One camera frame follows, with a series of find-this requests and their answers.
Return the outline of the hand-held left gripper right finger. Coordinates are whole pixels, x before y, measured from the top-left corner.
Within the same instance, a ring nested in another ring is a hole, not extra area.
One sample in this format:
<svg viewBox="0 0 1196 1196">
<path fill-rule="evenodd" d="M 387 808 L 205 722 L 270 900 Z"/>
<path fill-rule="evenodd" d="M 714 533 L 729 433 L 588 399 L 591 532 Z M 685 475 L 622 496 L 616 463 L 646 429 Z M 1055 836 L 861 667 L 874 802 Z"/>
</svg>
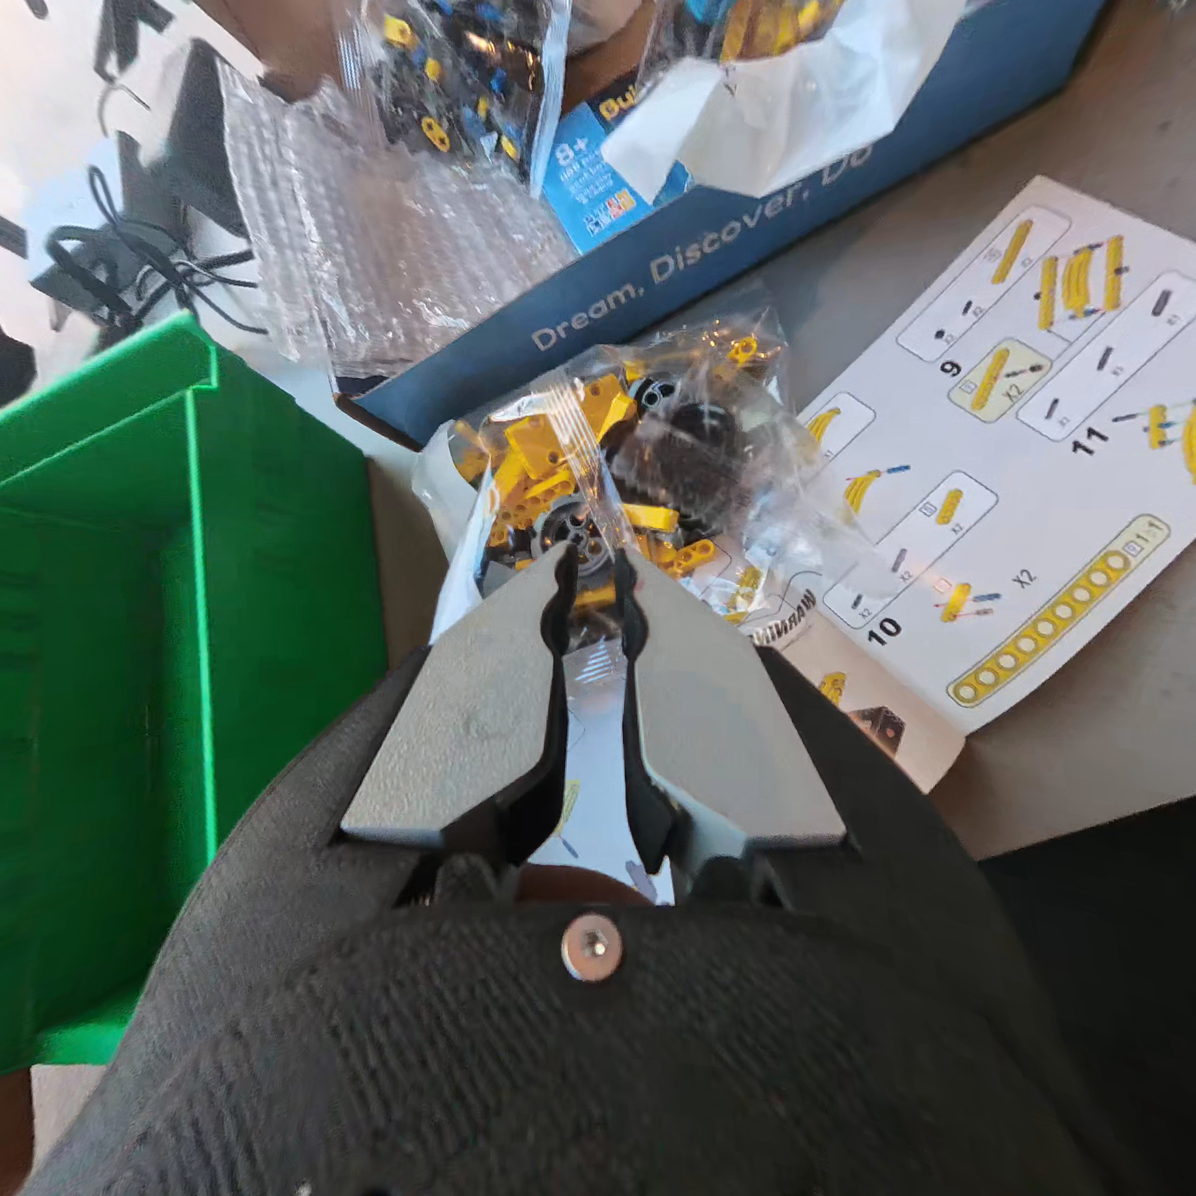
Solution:
<svg viewBox="0 0 1196 1196">
<path fill-rule="evenodd" d="M 840 848 L 847 829 L 753 643 L 635 552 L 616 557 L 628 829 L 649 875 Z"/>
</svg>

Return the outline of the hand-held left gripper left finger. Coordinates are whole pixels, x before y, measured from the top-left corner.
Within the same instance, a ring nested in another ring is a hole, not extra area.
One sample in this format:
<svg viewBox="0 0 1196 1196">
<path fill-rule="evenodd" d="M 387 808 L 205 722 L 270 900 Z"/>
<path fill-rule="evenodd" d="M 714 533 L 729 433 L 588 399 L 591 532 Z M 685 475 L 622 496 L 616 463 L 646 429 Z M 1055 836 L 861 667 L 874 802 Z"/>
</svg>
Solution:
<svg viewBox="0 0 1196 1196">
<path fill-rule="evenodd" d="M 564 808 L 578 563 L 554 547 L 430 646 L 340 821 L 357 842 L 519 866 Z"/>
</svg>

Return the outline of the clear bag of yellow beams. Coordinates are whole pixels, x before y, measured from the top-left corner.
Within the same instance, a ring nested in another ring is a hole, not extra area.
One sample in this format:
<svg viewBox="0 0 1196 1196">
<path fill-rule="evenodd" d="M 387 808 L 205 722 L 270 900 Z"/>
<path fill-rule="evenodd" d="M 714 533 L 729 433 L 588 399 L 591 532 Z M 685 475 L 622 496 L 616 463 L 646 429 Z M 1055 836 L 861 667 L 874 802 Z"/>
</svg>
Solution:
<svg viewBox="0 0 1196 1196">
<path fill-rule="evenodd" d="M 562 547 L 576 566 L 571 647 L 612 638 L 616 564 L 652 564 L 833 705 L 884 688 L 837 631 L 830 590 L 882 579 L 858 517 L 821 476 L 787 396 L 769 310 L 602 345 L 444 423 L 415 492 L 447 543 L 433 634 Z"/>
</svg>

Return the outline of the blue cardboard kit box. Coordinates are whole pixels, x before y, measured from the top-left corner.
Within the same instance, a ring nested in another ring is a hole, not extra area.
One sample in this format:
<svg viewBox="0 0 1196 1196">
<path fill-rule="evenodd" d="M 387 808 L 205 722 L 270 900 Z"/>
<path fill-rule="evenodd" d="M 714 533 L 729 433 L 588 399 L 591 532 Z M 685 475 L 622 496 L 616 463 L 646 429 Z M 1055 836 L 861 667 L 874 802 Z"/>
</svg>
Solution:
<svg viewBox="0 0 1196 1196">
<path fill-rule="evenodd" d="M 894 132 L 820 162 L 751 199 L 710 190 L 675 167 L 652 203 L 601 160 L 633 113 L 640 11 L 618 38 L 572 63 L 578 100 L 558 126 L 545 191 L 578 258 L 445 349 L 394 379 L 337 379 L 347 419 L 410 451 L 487 399 L 599 344 L 673 317 L 806 236 L 918 176 L 1069 82 L 1105 3 L 968 3 Z"/>
</svg>

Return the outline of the person's left hand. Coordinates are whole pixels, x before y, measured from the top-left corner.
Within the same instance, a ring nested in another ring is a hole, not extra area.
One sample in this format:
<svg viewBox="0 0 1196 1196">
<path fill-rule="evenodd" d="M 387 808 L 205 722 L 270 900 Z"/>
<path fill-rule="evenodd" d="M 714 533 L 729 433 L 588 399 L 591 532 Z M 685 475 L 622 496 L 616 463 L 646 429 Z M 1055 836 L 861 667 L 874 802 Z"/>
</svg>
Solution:
<svg viewBox="0 0 1196 1196">
<path fill-rule="evenodd" d="M 649 908 L 653 903 L 635 888 L 613 878 L 564 865 L 525 865 L 515 886 L 517 903 Z"/>
</svg>

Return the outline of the green plastic bin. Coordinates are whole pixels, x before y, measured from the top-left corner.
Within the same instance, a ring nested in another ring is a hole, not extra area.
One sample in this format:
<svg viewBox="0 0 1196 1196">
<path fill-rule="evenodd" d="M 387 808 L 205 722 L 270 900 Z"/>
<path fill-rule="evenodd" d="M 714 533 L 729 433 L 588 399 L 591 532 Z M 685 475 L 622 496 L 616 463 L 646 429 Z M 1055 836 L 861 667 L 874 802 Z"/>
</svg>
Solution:
<svg viewBox="0 0 1196 1196">
<path fill-rule="evenodd" d="M 122 341 L 1 412 L 1 482 L 163 399 L 219 381 L 223 348 L 186 314 Z"/>
<path fill-rule="evenodd" d="M 363 455 L 239 372 L 3 475 L 3 1073 L 104 1064 L 189 892 L 386 670 Z"/>
</svg>

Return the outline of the open instruction booklet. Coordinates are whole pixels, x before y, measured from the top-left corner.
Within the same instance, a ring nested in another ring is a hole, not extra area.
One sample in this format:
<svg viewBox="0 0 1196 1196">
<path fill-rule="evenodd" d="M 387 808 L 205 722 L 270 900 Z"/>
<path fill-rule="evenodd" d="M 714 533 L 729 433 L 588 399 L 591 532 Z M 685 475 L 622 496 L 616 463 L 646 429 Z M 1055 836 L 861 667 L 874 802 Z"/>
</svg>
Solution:
<svg viewBox="0 0 1196 1196">
<path fill-rule="evenodd" d="M 1036 179 L 818 396 L 787 365 L 882 579 L 830 590 L 884 680 L 837 710 L 922 791 L 1193 545 L 1193 263 Z"/>
</svg>

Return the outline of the person's black pants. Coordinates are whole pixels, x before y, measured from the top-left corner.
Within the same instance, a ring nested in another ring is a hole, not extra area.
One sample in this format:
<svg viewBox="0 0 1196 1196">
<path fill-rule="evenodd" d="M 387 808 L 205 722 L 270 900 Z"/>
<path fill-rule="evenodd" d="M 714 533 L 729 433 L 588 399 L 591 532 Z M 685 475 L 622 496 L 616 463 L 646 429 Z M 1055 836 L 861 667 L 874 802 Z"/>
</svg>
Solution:
<svg viewBox="0 0 1196 1196">
<path fill-rule="evenodd" d="M 1194 804 L 981 862 L 1157 1194 L 1194 1194 Z"/>
</svg>

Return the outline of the clear bubble wrap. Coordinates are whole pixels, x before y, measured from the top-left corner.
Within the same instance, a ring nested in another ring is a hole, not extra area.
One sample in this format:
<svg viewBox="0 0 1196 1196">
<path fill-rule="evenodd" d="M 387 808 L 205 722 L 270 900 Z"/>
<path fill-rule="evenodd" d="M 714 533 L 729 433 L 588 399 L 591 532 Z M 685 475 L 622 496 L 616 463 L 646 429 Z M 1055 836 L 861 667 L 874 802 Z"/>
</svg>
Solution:
<svg viewBox="0 0 1196 1196">
<path fill-rule="evenodd" d="M 387 144 L 333 83 L 287 103 L 218 72 L 260 314 L 287 359 L 401 372 L 576 260 L 549 208 L 501 169 Z"/>
</svg>

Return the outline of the large white label parts bag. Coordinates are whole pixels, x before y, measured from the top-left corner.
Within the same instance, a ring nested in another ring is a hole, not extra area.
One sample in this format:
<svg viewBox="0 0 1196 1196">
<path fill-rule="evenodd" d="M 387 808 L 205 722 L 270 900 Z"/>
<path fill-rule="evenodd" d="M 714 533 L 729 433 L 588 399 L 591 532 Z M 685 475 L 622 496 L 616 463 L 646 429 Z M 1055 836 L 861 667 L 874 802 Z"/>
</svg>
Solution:
<svg viewBox="0 0 1196 1196">
<path fill-rule="evenodd" d="M 669 48 L 658 9 L 638 103 L 608 134 L 606 164 L 645 200 L 675 166 L 695 186 L 763 199 L 902 119 L 966 9 L 964 2 L 713 3 L 702 50 Z"/>
</svg>

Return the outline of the white label small parts bag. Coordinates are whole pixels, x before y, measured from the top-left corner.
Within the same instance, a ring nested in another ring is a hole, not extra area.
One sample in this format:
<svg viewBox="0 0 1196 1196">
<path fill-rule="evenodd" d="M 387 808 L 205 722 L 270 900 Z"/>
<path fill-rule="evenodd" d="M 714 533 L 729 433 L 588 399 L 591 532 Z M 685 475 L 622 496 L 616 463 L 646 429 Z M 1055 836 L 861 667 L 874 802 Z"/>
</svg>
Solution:
<svg viewBox="0 0 1196 1196">
<path fill-rule="evenodd" d="M 386 142 L 487 163 L 538 200 L 564 97 L 568 2 L 344 3 L 343 90 Z"/>
</svg>

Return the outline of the black box device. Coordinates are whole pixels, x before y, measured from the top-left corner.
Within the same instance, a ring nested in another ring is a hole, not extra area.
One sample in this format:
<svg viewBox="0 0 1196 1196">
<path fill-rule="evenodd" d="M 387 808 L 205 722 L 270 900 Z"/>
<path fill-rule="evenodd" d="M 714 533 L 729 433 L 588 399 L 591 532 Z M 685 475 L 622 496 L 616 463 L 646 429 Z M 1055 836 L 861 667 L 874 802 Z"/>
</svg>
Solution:
<svg viewBox="0 0 1196 1196">
<path fill-rule="evenodd" d="M 188 48 L 159 173 L 172 194 L 233 237 L 247 238 L 225 144 L 222 58 L 205 42 Z"/>
</svg>

